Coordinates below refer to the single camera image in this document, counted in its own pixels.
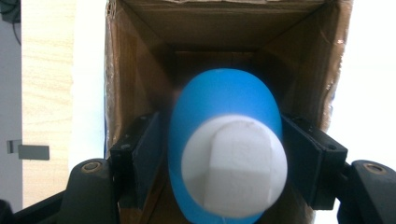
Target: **white wall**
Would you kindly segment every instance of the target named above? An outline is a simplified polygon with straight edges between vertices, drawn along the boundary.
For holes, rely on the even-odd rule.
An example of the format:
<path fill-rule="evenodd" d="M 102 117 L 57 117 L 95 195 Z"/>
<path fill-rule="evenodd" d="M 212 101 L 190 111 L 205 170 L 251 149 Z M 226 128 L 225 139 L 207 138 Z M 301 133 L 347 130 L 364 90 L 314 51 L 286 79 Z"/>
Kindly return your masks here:
<path fill-rule="evenodd" d="M 16 24 L 21 36 L 21 25 Z M 21 139 L 21 46 L 12 24 L 0 17 L 0 199 L 22 208 L 22 165 L 18 154 L 7 154 L 7 140 Z"/>
<path fill-rule="evenodd" d="M 328 134 L 348 148 L 346 161 L 376 161 L 396 170 L 396 4 L 354 1 L 342 73 Z M 316 223 L 338 223 L 338 204 Z"/>

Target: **cardboard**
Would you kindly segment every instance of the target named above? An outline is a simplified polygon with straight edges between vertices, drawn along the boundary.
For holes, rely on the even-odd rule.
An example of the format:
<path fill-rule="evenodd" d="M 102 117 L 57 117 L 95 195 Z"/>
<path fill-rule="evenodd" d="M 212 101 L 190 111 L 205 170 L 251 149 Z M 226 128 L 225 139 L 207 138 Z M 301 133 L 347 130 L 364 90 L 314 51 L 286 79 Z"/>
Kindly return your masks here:
<path fill-rule="evenodd" d="M 134 118 L 170 111 L 192 77 L 219 67 L 256 75 L 273 92 L 283 113 L 304 117 L 326 130 L 351 9 L 352 0 L 110 0 L 107 148 Z M 137 212 L 138 217 L 149 223 L 186 223 L 169 182 L 160 179 L 163 190 L 157 189 L 150 209 Z M 290 184 L 265 214 L 262 221 L 275 223 L 307 223 L 312 218 Z M 137 215 L 126 216 L 131 223 L 138 222 Z"/>

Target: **light wooden surface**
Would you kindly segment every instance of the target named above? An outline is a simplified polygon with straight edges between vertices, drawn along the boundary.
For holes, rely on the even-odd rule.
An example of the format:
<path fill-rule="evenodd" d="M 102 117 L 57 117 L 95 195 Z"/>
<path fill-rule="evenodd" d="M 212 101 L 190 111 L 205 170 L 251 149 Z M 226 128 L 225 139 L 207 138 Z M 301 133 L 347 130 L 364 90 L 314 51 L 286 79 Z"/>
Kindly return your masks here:
<path fill-rule="evenodd" d="M 22 1 L 22 139 L 49 146 L 49 161 L 23 161 L 23 207 L 62 191 L 72 129 L 76 0 Z"/>

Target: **cardboard box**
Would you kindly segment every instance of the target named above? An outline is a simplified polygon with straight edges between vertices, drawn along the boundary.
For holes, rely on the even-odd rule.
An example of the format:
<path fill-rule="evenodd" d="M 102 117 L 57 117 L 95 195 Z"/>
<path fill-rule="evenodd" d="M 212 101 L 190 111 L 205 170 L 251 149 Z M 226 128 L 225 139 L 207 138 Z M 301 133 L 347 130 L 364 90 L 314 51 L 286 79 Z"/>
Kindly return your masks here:
<path fill-rule="evenodd" d="M 219 67 L 256 75 L 283 113 L 302 116 L 326 130 L 351 8 L 351 0 L 109 1 L 107 147 L 134 118 L 169 111 L 188 80 Z M 265 213 L 274 217 L 265 220 L 292 223 L 301 214 L 309 219 L 309 209 L 294 194 L 287 185 L 272 212 Z M 186 222 L 177 207 L 166 205 L 175 203 L 168 182 L 157 196 L 146 212 L 150 223 L 165 223 L 167 218 Z M 162 212 L 162 205 L 167 211 Z"/>

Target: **white bottle cap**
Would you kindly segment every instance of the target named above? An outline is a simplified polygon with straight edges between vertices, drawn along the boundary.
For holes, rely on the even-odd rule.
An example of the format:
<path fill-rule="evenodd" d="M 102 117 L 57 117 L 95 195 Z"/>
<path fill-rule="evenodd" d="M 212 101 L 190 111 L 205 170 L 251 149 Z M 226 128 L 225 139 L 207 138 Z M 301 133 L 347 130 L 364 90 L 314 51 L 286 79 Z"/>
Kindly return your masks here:
<path fill-rule="evenodd" d="M 239 115 L 217 117 L 199 127 L 181 163 L 191 197 L 222 217 L 248 217 L 269 208 L 285 186 L 287 169 L 276 135 Z"/>

